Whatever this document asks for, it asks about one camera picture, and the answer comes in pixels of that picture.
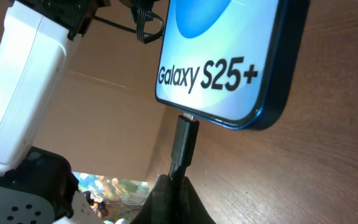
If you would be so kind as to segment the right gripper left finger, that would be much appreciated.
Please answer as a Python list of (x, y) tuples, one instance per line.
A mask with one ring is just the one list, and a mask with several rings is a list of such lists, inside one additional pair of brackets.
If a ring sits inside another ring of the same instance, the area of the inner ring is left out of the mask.
[(172, 180), (168, 175), (160, 175), (140, 212), (130, 224), (177, 223), (175, 207)]

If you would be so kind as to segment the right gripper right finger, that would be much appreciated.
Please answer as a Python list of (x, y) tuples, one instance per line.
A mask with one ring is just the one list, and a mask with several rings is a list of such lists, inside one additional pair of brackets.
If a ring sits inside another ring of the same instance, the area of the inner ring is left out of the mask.
[(215, 224), (188, 177), (181, 183), (180, 219), (183, 224)]

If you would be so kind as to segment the blue Galaxy smartphone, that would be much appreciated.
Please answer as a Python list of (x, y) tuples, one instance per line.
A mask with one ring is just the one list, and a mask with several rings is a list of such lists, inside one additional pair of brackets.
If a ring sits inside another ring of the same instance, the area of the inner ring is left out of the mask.
[(159, 103), (229, 129), (282, 115), (309, 0), (171, 0), (155, 83)]

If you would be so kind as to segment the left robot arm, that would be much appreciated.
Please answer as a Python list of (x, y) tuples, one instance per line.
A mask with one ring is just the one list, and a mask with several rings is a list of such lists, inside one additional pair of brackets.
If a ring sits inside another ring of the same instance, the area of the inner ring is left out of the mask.
[(9, 1), (0, 41), (0, 223), (100, 223), (76, 172), (144, 180), (164, 107), (158, 44), (103, 30), (109, 1)]

